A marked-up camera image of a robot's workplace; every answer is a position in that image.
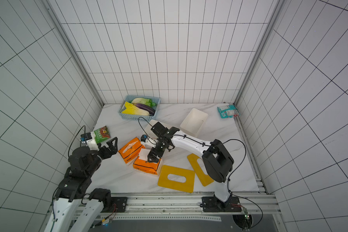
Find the tissue box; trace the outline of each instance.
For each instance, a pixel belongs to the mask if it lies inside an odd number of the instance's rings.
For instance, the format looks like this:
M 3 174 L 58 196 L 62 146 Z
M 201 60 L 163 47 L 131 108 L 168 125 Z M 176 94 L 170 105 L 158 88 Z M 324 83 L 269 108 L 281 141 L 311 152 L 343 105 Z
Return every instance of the tissue box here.
M 128 142 L 125 146 L 123 146 L 119 153 L 121 157 L 123 158 L 126 165 L 131 164 L 134 159 L 138 156 L 139 152 L 142 148 L 145 148 L 140 140 L 135 137 L 130 142 Z
M 148 153 L 148 149 L 141 149 L 140 154 L 133 163 L 133 168 L 135 168 L 138 171 L 159 176 L 163 163 L 162 159 L 160 159 L 157 163 L 149 163 L 147 161 Z

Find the eggplant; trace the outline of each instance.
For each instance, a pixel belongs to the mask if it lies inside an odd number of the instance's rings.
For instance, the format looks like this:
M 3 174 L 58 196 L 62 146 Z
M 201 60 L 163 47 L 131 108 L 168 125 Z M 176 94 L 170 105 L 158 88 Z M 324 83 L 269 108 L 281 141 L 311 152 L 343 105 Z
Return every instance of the eggplant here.
M 134 103 L 134 105 L 136 107 L 138 107 L 139 109 L 144 109 L 144 110 L 147 110 L 149 112 L 149 114 L 152 114 L 154 115 L 155 114 L 155 110 L 152 109 L 151 107 L 149 107 L 148 105 L 145 105 L 145 104 L 141 104 L 141 103 Z

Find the white box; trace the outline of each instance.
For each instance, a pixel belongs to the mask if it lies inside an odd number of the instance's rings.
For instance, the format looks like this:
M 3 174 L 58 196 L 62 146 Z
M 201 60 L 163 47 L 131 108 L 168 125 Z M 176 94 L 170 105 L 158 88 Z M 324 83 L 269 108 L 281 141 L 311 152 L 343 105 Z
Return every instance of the white box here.
M 186 134 L 198 137 L 208 114 L 193 108 L 180 125 L 180 129 Z

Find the blue basket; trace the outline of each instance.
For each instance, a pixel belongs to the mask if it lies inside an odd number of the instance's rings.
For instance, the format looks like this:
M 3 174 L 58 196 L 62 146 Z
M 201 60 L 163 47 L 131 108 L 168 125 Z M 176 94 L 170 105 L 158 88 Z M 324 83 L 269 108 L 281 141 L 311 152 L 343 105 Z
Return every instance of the blue basket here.
M 135 115 L 135 114 L 123 114 L 121 113 L 122 111 L 124 111 L 126 109 L 125 107 L 125 102 L 131 102 L 132 100 L 134 100 L 135 98 L 149 98 L 152 99 L 152 102 L 156 103 L 157 106 L 154 106 L 153 109 L 156 110 L 155 114 L 153 116 L 143 116 L 143 115 Z M 139 117 L 143 117 L 145 118 L 148 122 L 151 119 L 155 119 L 157 116 L 157 110 L 158 110 L 158 104 L 160 104 L 160 98 L 155 98 L 152 96 L 136 96 L 136 95 L 128 95 L 125 98 L 125 101 L 121 104 L 121 107 L 119 109 L 119 114 L 123 119 L 129 119 L 129 120 L 137 120 Z

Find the black cable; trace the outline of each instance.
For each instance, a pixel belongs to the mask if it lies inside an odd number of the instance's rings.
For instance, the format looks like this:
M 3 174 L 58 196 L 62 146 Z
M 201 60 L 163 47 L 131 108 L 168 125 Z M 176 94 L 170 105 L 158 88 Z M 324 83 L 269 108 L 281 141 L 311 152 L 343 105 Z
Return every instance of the black cable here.
M 85 194 L 84 194 L 84 196 L 81 198 L 81 203 L 82 203 L 83 205 L 86 205 L 86 203 L 83 203 L 83 202 L 82 202 L 82 200 L 84 200 L 84 197 L 85 197 L 86 195 L 89 195 L 89 196 L 90 196 L 89 193 L 85 193 Z
M 244 158 L 242 159 L 241 163 L 231 172 L 231 174 L 229 174 L 229 176 L 228 176 L 228 178 L 227 178 L 227 189 L 228 189 L 228 192 L 231 193 L 231 194 L 232 194 L 232 192 L 231 192 L 231 190 L 229 190 L 229 182 L 231 181 L 230 177 L 231 177 L 231 175 L 242 165 L 243 161 L 244 161 L 245 158 L 246 158 L 246 146 L 245 146 L 245 144 L 244 144 L 242 141 L 240 141 L 240 142 L 241 142 L 242 145 L 244 146 L 245 154 L 244 154 Z
M 183 136 L 183 135 L 181 135 L 181 134 L 173 134 L 173 136 L 180 136 L 180 137 L 183 137 L 183 138 L 187 138 L 187 139 L 190 139 L 190 140 L 192 140 L 192 141 L 195 141 L 195 142 L 197 142 L 197 143 L 199 143 L 199 144 L 201 144 L 201 145 L 204 145 L 204 146 L 206 146 L 206 147 L 218 147 L 218 146 L 223 145 L 223 144 L 225 144 L 226 142 L 229 142 L 229 141 L 232 141 L 232 140 L 239 141 L 239 142 L 241 142 L 241 143 L 243 144 L 243 142 L 242 142 L 241 140 L 232 138 L 232 139 L 228 139 L 227 141 L 225 141 L 225 142 L 223 142 L 223 143 L 221 143 L 221 144 L 218 144 L 218 145 L 206 145 L 204 142 L 199 142 L 199 141 L 197 141 L 197 140 L 191 139 L 190 137 L 188 137 L 188 136 L 186 136 L 186 135 Z
M 116 213 L 117 213 L 117 205 L 116 204 L 113 204 L 115 207 L 114 207 L 114 209 L 113 209 L 113 212 L 110 214 L 110 215 L 108 215 L 107 217 L 105 217 L 104 218 L 104 220 L 106 220 L 107 218 L 109 218 L 109 217 L 111 217 L 111 215 L 113 214 L 113 213 L 115 213 L 115 215 L 113 216 L 113 218 L 112 219 L 114 219 L 115 218 L 115 216 L 116 216 Z M 93 228 L 93 227 L 96 227 L 96 226 L 101 226 L 102 225 L 102 223 L 103 223 L 103 220 L 102 221 L 100 221 L 100 222 L 98 222 L 97 224 L 95 224 L 95 225 L 92 225 L 90 228 Z
M 258 206 L 258 208 L 260 209 L 260 211 L 262 212 L 262 217 L 260 218 L 260 220 L 258 221 L 258 223 L 257 224 L 255 224 L 255 225 L 253 225 L 252 227 L 250 227 L 250 228 L 248 228 L 248 229 L 251 229 L 251 228 L 253 228 L 254 226 L 256 226 L 256 225 L 258 225 L 259 223 L 260 223 L 260 221 L 262 220 L 262 218 L 263 218 L 263 211 L 262 211 L 262 209 L 259 207 L 259 205 L 257 205 L 255 202 L 253 202 L 252 200 L 250 200 L 250 199 L 248 199 L 248 198 L 245 198 L 245 197 L 241 197 L 241 198 L 244 198 L 244 199 L 246 199 L 246 200 L 248 200 L 248 201 L 250 201 L 250 202 L 252 202 L 253 204 L 255 204 L 256 206 Z
M 148 134 L 146 134 L 146 131 L 143 129 L 143 127 L 142 127 L 142 125 L 141 125 L 141 123 L 140 123 L 140 121 L 139 121 L 140 118 L 143 118 L 151 127 L 152 127 L 152 125 L 151 125 L 151 124 L 147 121 L 147 119 L 145 119 L 144 117 L 139 117 L 139 118 L 138 118 L 138 123 L 139 123 L 139 125 L 141 126 L 142 130 L 144 131 L 144 134 L 147 135 L 147 137 L 148 137 L 149 139 L 153 139 L 153 138 L 149 137 Z
M 85 140 L 85 125 L 83 125 L 81 128 L 80 128 L 80 130 L 76 133 L 76 135 L 74 136 L 74 138 L 73 138 L 73 140 L 72 140 L 72 142 L 71 142 L 71 144 L 70 144 L 70 146 L 69 146 L 69 148 L 68 148 L 68 157 L 70 157 L 70 150 L 71 150 L 71 145 L 73 144 L 73 142 L 75 141 L 75 138 L 78 136 L 78 134 L 80 133 L 80 131 L 81 131 L 81 129 L 82 128 L 84 128 L 84 140 Z
M 57 191 L 58 187 L 56 188 L 56 190 L 54 190 L 54 193 L 52 195 L 52 198 L 51 198 L 51 207 L 52 207 L 52 211 L 53 211 L 53 225 L 51 226 L 51 229 L 50 229 L 50 232 L 53 230 L 53 227 L 54 227 L 54 223 L 56 222 L 56 213 L 54 212 L 54 195 L 56 194 L 56 191 Z

